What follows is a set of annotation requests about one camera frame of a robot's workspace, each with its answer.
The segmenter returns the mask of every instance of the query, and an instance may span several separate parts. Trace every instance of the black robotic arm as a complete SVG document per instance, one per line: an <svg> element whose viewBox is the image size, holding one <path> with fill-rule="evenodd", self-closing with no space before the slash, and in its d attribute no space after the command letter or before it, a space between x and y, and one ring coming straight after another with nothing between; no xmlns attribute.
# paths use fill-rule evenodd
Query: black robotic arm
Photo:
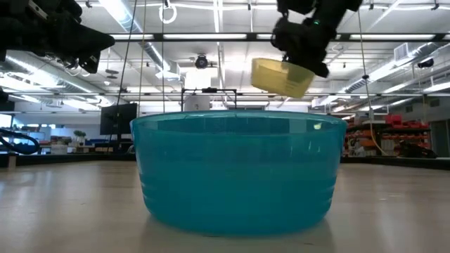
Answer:
<svg viewBox="0 0 450 253"><path fill-rule="evenodd" d="M323 60L326 48L336 37L336 29L347 10L357 11L362 0L278 0L278 11L283 15L275 25L271 43L284 51L284 61L327 77ZM289 22L288 11L308 14L302 24Z"/></svg>
<svg viewBox="0 0 450 253"><path fill-rule="evenodd" d="M97 73L100 52L115 40L81 25L81 15L75 0L0 0L0 60L7 50L31 51Z"/></svg>

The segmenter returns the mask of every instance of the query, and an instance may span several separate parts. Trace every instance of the yellow plastic container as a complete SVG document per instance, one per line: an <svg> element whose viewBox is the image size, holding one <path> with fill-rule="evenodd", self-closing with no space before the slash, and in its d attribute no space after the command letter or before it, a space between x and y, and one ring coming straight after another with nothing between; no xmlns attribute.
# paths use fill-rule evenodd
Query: yellow plastic container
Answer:
<svg viewBox="0 0 450 253"><path fill-rule="evenodd" d="M254 87L292 98L303 97L314 75L311 70L279 60L255 58L252 62Z"/></svg>

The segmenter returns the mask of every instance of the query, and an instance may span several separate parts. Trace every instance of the blue plastic bowl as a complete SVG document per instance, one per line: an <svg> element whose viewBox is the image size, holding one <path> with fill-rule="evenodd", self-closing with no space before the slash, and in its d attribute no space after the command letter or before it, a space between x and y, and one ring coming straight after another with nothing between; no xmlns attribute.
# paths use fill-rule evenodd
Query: blue plastic bowl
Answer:
<svg viewBox="0 0 450 253"><path fill-rule="evenodd" d="M330 209L347 124L298 112L205 111L131 123L144 202L163 223L272 235Z"/></svg>

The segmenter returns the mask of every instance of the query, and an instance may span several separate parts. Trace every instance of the computer monitor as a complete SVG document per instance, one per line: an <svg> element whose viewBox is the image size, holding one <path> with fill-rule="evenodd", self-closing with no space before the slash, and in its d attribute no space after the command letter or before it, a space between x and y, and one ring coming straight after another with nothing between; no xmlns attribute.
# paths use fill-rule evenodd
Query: computer monitor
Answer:
<svg viewBox="0 0 450 253"><path fill-rule="evenodd" d="M101 108L100 135L130 134L130 121L136 119L138 105L113 105Z"/></svg>

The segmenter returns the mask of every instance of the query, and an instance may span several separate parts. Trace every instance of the ceiling light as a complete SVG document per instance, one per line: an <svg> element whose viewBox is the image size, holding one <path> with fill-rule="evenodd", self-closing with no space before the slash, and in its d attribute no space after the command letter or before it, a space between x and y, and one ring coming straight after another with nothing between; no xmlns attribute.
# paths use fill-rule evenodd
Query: ceiling light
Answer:
<svg viewBox="0 0 450 253"><path fill-rule="evenodd" d="M434 91L441 91L443 89L448 89L448 88L450 88L450 82L446 82L443 84L436 84L434 86L424 89L423 92L429 93L429 92L434 92Z"/></svg>
<svg viewBox="0 0 450 253"><path fill-rule="evenodd" d="M246 34L165 34L164 39L246 39Z"/></svg>
<svg viewBox="0 0 450 253"><path fill-rule="evenodd" d="M412 98L407 98L407 99L404 99L404 100L399 100L399 101L397 101L397 102L393 102L392 104L390 104L390 106L400 105L400 104L405 103L405 102L408 102L408 101L410 101L410 100L412 100Z"/></svg>
<svg viewBox="0 0 450 253"><path fill-rule="evenodd" d="M37 100L36 98L33 98L31 96L27 96L27 95L21 95L21 96L14 96L14 95L9 95L11 98L17 98L17 99L21 99L21 100L26 100L28 102L32 102L32 103L40 103L41 101Z"/></svg>
<svg viewBox="0 0 450 253"><path fill-rule="evenodd" d="M393 87L390 87L390 88L384 90L383 93L391 93L394 91L398 91L404 87L406 87L406 84L399 84L399 85L396 85L396 86L393 86Z"/></svg>
<svg viewBox="0 0 450 253"><path fill-rule="evenodd" d="M373 39L373 40L382 40L382 39L432 39L434 34L352 34L350 35L350 39L359 40L359 39Z"/></svg>
<svg viewBox="0 0 450 253"><path fill-rule="evenodd" d="M377 110L377 109L380 109L381 107L382 107L382 105L372 105L372 110ZM363 112L367 112L367 111L369 111L369 107L366 106L366 107L361 108L359 110L363 111Z"/></svg>
<svg viewBox="0 0 450 253"><path fill-rule="evenodd" d="M177 79L177 80L180 80L180 75L179 74L175 74L175 73L172 73L172 72L168 72L168 71L161 71L161 72L158 72L157 74L155 74L155 76L158 78L158 79Z"/></svg>
<svg viewBox="0 0 450 253"><path fill-rule="evenodd" d="M272 38L272 34L257 34L257 39L270 39Z"/></svg>
<svg viewBox="0 0 450 253"><path fill-rule="evenodd" d="M153 39L153 34L110 34L114 39Z"/></svg>
<svg viewBox="0 0 450 253"><path fill-rule="evenodd" d="M340 112L342 110L345 110L347 107L345 107L344 105L341 105L339 107L336 107L333 109L333 112Z"/></svg>
<svg viewBox="0 0 450 253"><path fill-rule="evenodd" d="M351 119L351 118L354 118L354 115L346 116L346 117L343 117L342 119L343 119L343 120L348 120L348 119Z"/></svg>
<svg viewBox="0 0 450 253"><path fill-rule="evenodd" d="M64 104L72 106L73 108L78 108L82 110L98 110L98 107L78 100L64 100Z"/></svg>

